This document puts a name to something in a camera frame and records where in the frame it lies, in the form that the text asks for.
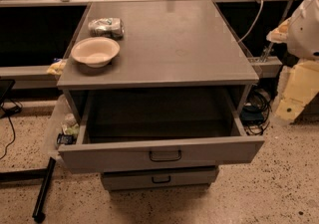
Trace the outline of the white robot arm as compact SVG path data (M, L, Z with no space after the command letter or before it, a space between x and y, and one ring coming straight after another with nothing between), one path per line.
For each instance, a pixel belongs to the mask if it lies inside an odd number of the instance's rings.
M303 0L266 39L285 43L298 58L292 68L282 69L274 101L274 117L291 123L319 93L319 0Z

